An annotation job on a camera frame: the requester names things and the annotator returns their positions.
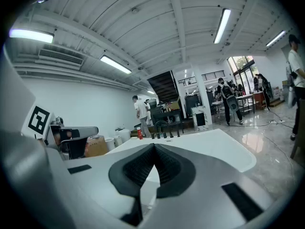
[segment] white bucket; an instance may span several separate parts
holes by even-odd
[[[116,134],[122,138],[122,142],[127,142],[130,139],[130,130],[123,129],[120,131],[116,131]]]
[[[115,149],[114,138],[108,137],[108,138],[105,139],[105,142],[106,142],[108,151],[111,151],[111,150]]]
[[[114,144],[115,144],[115,147],[118,147],[121,144],[123,144],[122,139],[119,135],[114,136]]]

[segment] staircase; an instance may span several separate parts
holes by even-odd
[[[171,71],[150,78],[148,82],[157,94],[160,102],[166,103],[178,99],[179,94],[177,93]]]

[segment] cardboard box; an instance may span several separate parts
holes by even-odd
[[[180,99],[180,96],[178,97],[178,99],[176,101],[173,101],[171,104],[168,104],[166,106],[166,108],[172,108],[173,110],[180,109],[180,106],[178,104],[179,99]]]
[[[85,149],[86,157],[94,157],[104,155],[108,153],[107,145],[103,136],[98,138],[90,139],[87,142]]]

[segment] chair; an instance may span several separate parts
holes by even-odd
[[[301,133],[305,133],[305,100],[300,100],[300,120],[299,120],[299,128],[298,135],[295,139],[295,145],[292,149],[290,157],[293,159],[296,153],[297,147],[305,148],[305,135],[301,135]]]

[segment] sneaker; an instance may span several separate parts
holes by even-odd
[[[290,140],[295,141],[295,134],[294,133],[291,133]]]

